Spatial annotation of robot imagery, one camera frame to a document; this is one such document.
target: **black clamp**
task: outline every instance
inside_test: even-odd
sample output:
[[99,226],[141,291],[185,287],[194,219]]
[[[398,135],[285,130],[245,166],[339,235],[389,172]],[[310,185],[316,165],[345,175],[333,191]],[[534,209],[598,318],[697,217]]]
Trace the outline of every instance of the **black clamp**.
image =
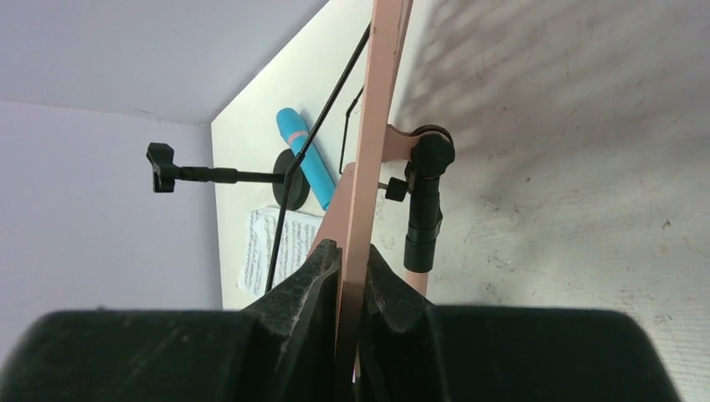
[[409,197],[409,226],[404,240],[404,267],[425,273],[434,266],[436,238],[444,215],[440,208],[439,178],[454,162],[451,134],[442,127],[422,126],[412,133],[421,136],[409,155],[404,170],[406,181],[390,178],[385,198]]

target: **black knob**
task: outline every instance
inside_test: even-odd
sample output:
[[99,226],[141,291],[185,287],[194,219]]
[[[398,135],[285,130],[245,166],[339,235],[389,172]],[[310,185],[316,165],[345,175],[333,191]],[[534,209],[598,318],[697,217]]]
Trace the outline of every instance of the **black knob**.
[[387,190],[384,192],[384,197],[386,199],[391,199],[392,201],[402,202],[404,197],[407,196],[409,191],[409,185],[404,180],[399,180],[398,178],[389,178],[387,183]]
[[153,167],[153,192],[172,193],[178,167],[172,162],[175,151],[167,144],[151,142],[146,157]]
[[413,167],[427,178],[437,178],[454,162],[454,144],[439,134],[423,134],[412,148]]

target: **gray wall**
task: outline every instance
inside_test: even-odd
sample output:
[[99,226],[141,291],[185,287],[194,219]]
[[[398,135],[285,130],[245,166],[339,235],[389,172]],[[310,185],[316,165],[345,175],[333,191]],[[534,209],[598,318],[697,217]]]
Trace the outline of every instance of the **gray wall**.
[[53,310],[221,307],[214,187],[152,193],[148,142],[212,164],[207,127],[0,102],[0,360]]

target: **black plastic mount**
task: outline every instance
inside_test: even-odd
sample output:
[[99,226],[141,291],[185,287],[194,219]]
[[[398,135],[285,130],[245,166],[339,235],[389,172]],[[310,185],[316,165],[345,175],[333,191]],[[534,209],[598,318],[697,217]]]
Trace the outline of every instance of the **black plastic mount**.
[[444,218],[439,206],[439,177],[454,162],[455,150],[451,134],[440,126],[422,126],[412,137],[419,137],[419,141],[409,154],[406,180],[390,178],[385,198],[403,201],[410,193],[404,267],[425,273],[434,267],[436,238]]
[[[286,175],[286,171],[291,166],[294,158],[295,156],[293,151],[291,149],[285,149],[279,154],[278,158],[276,158],[276,162],[274,163],[274,173]],[[274,198],[276,198],[276,202],[280,207],[283,206],[281,205],[284,198],[283,183],[273,183],[271,186],[274,191]],[[297,168],[296,171],[293,172],[291,190],[289,191],[289,198],[286,202],[286,209],[291,211],[301,209],[303,204],[306,203],[308,193],[310,191],[311,185],[308,184],[306,176],[303,174],[300,167]]]

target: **black cable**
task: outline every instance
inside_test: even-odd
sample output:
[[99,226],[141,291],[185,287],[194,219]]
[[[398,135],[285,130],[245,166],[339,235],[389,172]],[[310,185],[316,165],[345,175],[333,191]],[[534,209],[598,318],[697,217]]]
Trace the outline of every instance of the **black cable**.
[[370,24],[368,24],[368,27],[365,29],[365,33],[363,33],[363,36],[360,38],[360,42],[358,43],[358,46],[355,48],[355,51],[352,53],[352,56],[350,56],[350,60],[347,62],[347,65],[345,66],[345,70],[342,72],[342,75],[338,79],[338,81],[335,85],[335,88],[333,88],[333,91],[332,91],[330,97],[326,101],[325,106],[323,106],[323,109],[321,110],[321,114],[318,116],[316,123],[313,124],[313,128],[311,129],[311,133],[308,134],[308,138],[306,139],[306,142],[303,144],[303,147],[301,148],[301,150],[296,154],[296,157],[294,157],[293,162],[291,163],[288,170],[286,171],[286,177],[284,178],[284,194],[283,194],[282,200],[281,200],[281,209],[279,210],[279,219],[276,222],[276,233],[274,235],[274,246],[271,249],[271,261],[269,262],[269,274],[266,277],[266,291],[267,292],[270,291],[274,285],[274,274],[276,273],[276,262],[278,261],[278,258],[279,258],[279,248],[281,246],[281,234],[283,233],[283,230],[284,230],[284,220],[286,219],[286,205],[288,204],[289,192],[291,190],[291,181],[293,180],[293,172],[295,172],[296,169],[298,169],[298,167],[303,162],[303,159],[306,157],[306,151],[308,151],[308,147],[311,146],[311,144],[313,143],[313,140],[316,138],[316,134],[321,129],[321,126],[323,125],[323,121],[326,120],[326,116],[328,116],[328,112],[331,110],[333,104],[335,103],[335,99],[340,94],[342,87],[345,85],[345,81],[347,80],[347,77],[350,75],[350,73],[352,72],[352,69],[355,67],[355,63],[358,61],[360,54],[363,52],[363,49],[365,49],[365,45],[368,43],[369,37],[370,37]]
[[352,109],[355,109],[355,105],[358,104],[358,101],[360,100],[360,96],[363,95],[364,90],[365,90],[365,86],[363,85],[363,87],[360,88],[360,92],[358,92],[358,95],[355,96],[355,99],[352,100],[350,107],[348,107],[347,111],[345,112],[345,129],[342,131],[342,145],[340,148],[340,162],[337,165],[337,172],[340,173],[341,176],[342,176],[342,160],[345,157],[345,142],[347,140],[347,125],[350,122],[350,113],[352,113]]

